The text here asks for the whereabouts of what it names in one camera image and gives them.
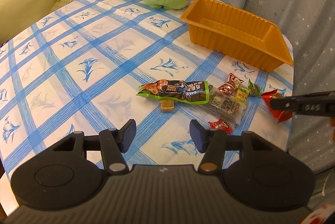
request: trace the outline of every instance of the snack package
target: snack package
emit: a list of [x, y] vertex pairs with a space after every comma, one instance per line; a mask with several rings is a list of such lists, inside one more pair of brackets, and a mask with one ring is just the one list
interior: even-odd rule
[[262, 92], [260, 91], [259, 87], [256, 84], [252, 83], [250, 79], [248, 81], [248, 89], [249, 89], [251, 96], [261, 96], [262, 95]]
[[276, 98], [283, 98], [284, 96], [280, 93], [278, 93], [277, 90], [273, 90], [271, 92], [267, 92], [267, 93], [263, 93], [261, 95], [261, 98], [264, 99], [266, 105], [268, 106], [272, 116], [277, 119], [278, 123], [280, 122], [284, 122], [286, 120], [289, 120], [290, 118], [292, 118], [292, 112], [291, 111], [279, 111], [279, 110], [273, 110], [270, 107], [270, 101], [272, 99], [276, 99]]
[[188, 104], [206, 104], [209, 100], [207, 81], [158, 80], [141, 85], [138, 96], [171, 99]]
[[232, 133], [232, 127], [225, 123], [222, 119], [217, 122], [208, 122], [212, 129], [224, 130], [226, 133]]
[[238, 86], [234, 99], [238, 102], [242, 102], [243, 104], [247, 105], [248, 96], [249, 96], [249, 90], [242, 86]]
[[233, 96], [219, 91], [212, 85], [208, 85], [208, 90], [209, 101], [202, 106], [222, 119], [239, 125], [244, 116], [246, 105], [235, 101]]
[[236, 77], [233, 73], [229, 73], [228, 81], [220, 86], [218, 90], [220, 92], [227, 93], [229, 95], [233, 95], [236, 88], [243, 82], [243, 80]]
[[175, 103], [171, 99], [163, 99], [160, 101], [160, 110], [162, 112], [173, 112], [175, 110]]

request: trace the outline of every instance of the table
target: table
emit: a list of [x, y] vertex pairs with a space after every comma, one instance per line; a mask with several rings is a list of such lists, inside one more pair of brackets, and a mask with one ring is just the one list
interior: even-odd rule
[[[142, 0], [76, 0], [27, 28], [0, 49], [0, 157], [15, 168], [74, 130], [86, 135], [135, 119], [137, 134], [124, 158], [133, 164], [194, 164], [200, 154], [189, 122], [218, 118], [199, 106], [136, 96], [159, 79], [207, 80], [219, 87], [230, 72], [261, 89], [292, 95], [293, 67], [271, 73], [190, 42], [182, 10], [152, 9]], [[287, 38], [291, 55], [292, 46]], [[286, 149], [291, 120], [276, 124], [264, 102], [250, 97], [241, 125]], [[99, 152], [88, 159], [103, 167]], [[226, 153], [224, 167], [238, 159]]]

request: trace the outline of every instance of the human hand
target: human hand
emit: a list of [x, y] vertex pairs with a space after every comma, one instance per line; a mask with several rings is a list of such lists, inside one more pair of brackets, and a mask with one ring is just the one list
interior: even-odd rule
[[[331, 118], [330, 118], [329, 124], [330, 124], [332, 127], [335, 127], [335, 117], [331, 117]], [[335, 143], [335, 130], [333, 131], [333, 142]]]

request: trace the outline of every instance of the clear plastic bag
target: clear plastic bag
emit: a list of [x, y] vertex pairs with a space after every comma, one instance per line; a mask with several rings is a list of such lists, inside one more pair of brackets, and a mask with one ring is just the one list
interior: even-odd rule
[[209, 101], [201, 105], [206, 110], [217, 114], [222, 119], [240, 125], [244, 116], [246, 104], [234, 100], [234, 96], [220, 92], [212, 85], [208, 85]]

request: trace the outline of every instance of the small red candy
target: small red candy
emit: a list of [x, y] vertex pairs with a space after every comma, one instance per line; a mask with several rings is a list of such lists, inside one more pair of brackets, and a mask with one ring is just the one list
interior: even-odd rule
[[273, 110], [270, 107], [270, 101], [272, 99], [276, 98], [283, 98], [283, 95], [278, 93], [277, 90], [273, 90], [271, 92], [266, 92], [261, 95], [261, 98], [264, 99], [266, 105], [268, 106], [272, 116], [277, 119], [278, 123], [284, 122], [292, 118], [292, 112], [291, 111], [279, 111], [279, 110]]
[[208, 122], [212, 129], [224, 130], [226, 133], [232, 133], [232, 127], [226, 124], [222, 119], [217, 122]]

